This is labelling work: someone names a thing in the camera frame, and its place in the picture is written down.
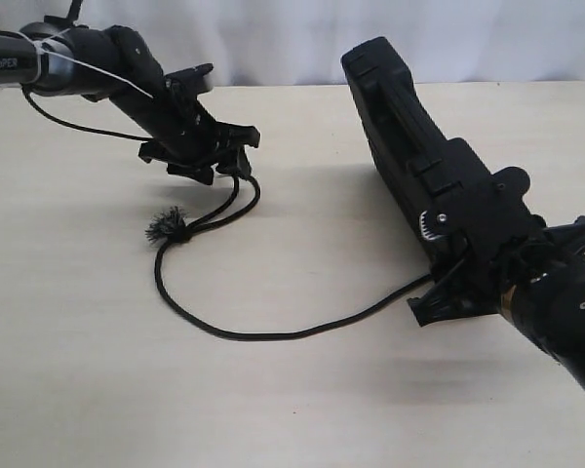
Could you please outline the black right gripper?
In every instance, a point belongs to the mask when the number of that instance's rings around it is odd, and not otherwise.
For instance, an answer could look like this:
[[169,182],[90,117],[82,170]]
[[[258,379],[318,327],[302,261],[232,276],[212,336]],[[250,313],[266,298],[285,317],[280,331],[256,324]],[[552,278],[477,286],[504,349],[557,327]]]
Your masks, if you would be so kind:
[[515,239],[496,245],[492,255],[485,256],[460,235],[431,235],[428,254],[434,285],[424,295],[407,299],[421,327],[496,314],[502,295],[517,282]]

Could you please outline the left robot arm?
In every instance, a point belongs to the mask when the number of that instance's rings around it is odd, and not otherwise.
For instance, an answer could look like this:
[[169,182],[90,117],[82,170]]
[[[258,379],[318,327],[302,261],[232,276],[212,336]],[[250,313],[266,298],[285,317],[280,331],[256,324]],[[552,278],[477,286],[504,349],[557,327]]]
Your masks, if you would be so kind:
[[0,86],[19,86],[26,96],[109,100],[144,130],[138,138],[144,163],[163,163],[169,174],[205,185],[216,174],[250,178],[246,149],[260,143],[256,127],[220,122],[200,102],[212,88],[213,69],[203,63],[167,73],[127,26],[92,29],[46,19],[18,32],[0,30]]

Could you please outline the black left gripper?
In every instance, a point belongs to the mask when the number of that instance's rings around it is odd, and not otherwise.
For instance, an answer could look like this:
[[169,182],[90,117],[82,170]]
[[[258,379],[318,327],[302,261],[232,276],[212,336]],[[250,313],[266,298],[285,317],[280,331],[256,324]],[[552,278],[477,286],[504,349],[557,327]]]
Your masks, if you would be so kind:
[[162,162],[170,175],[193,180],[212,180],[215,173],[249,178],[252,166],[244,146],[259,147],[259,130],[216,120],[200,102],[200,95],[169,89],[165,80],[169,73],[161,69],[163,79],[154,99],[135,93],[109,99],[149,134],[138,157],[146,163]]

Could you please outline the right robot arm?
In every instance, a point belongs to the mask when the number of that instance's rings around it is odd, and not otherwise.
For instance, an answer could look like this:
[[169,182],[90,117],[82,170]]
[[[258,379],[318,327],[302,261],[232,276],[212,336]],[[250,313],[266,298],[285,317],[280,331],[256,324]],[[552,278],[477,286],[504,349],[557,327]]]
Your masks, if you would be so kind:
[[372,159],[430,262],[417,323],[500,315],[585,391],[585,216],[549,226],[524,169],[492,171],[461,139]]

